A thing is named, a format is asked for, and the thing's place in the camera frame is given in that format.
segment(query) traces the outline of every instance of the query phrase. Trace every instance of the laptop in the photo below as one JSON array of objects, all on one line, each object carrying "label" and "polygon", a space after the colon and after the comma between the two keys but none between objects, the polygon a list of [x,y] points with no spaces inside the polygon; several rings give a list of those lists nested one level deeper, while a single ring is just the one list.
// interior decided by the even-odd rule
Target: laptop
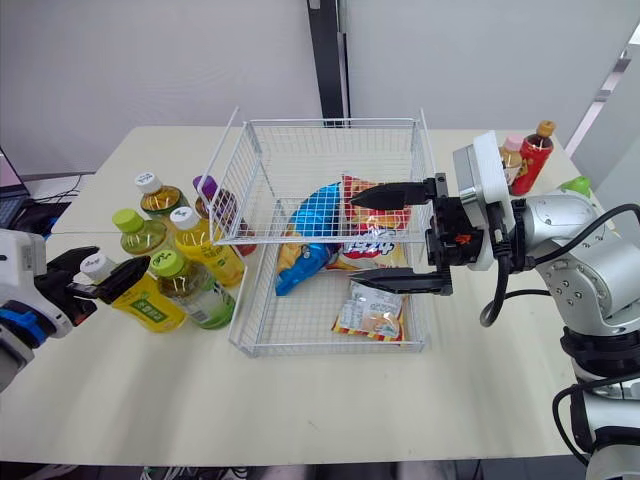
[{"label": "laptop", "polygon": [[29,190],[0,147],[0,228],[9,228],[20,213]]}]

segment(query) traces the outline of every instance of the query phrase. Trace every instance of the green bottle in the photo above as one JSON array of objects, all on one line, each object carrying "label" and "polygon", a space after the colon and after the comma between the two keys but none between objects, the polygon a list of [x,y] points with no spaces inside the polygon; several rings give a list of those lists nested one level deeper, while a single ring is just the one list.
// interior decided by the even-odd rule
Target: green bottle
[{"label": "green bottle", "polygon": [[563,190],[573,190],[574,192],[581,193],[587,198],[591,198],[591,192],[589,188],[591,187],[591,179],[589,177],[576,177],[573,180],[569,180],[568,182],[564,182],[560,185],[560,188]]},{"label": "green bottle", "polygon": [[145,220],[131,208],[118,210],[111,219],[122,232],[122,249],[130,255],[152,255],[172,246],[169,231],[164,223]]},{"label": "green bottle", "polygon": [[199,262],[175,250],[151,257],[151,271],[158,277],[160,293],[180,305],[201,328],[221,328],[231,321],[235,300]]}]

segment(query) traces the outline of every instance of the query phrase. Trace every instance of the green bottle cap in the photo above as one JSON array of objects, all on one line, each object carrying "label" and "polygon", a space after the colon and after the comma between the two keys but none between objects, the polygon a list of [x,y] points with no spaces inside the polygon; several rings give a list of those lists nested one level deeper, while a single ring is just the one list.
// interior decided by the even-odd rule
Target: green bottle cap
[{"label": "green bottle cap", "polygon": [[118,210],[111,217],[113,224],[123,233],[137,232],[144,226],[144,219],[131,208]]},{"label": "green bottle cap", "polygon": [[591,198],[591,192],[589,191],[589,188],[591,188],[591,179],[589,177],[576,177],[573,180],[564,182],[560,185],[560,188],[564,190],[573,190],[574,192],[581,193],[587,198]]},{"label": "green bottle cap", "polygon": [[151,257],[151,271],[159,277],[171,277],[182,267],[184,258],[175,250],[160,250]]}]

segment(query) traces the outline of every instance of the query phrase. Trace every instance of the purple bottle cap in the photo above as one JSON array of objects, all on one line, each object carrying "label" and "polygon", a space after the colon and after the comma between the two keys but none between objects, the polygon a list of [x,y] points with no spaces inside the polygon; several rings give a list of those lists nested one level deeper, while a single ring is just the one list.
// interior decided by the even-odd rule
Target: purple bottle cap
[{"label": "purple bottle cap", "polygon": [[[200,183],[201,178],[202,175],[198,175],[193,179],[193,188],[195,188],[196,191],[198,191],[198,184]],[[205,178],[204,183],[202,184],[202,193],[204,193],[204,196],[209,200],[213,199],[213,196],[216,194],[217,189],[218,184],[216,183],[216,181],[211,175],[207,175],[207,178]]]}]

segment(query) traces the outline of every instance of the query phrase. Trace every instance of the red bottle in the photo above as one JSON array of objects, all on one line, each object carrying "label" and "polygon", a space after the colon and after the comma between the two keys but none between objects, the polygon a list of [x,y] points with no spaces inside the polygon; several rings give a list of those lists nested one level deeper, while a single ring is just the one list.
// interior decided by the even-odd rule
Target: red bottle
[{"label": "red bottle", "polygon": [[551,120],[543,120],[538,124],[536,133],[529,135],[522,142],[522,147],[520,147],[522,168],[511,185],[511,195],[524,195],[533,187],[542,167],[553,151],[553,142],[550,137],[555,128],[556,124]]}]

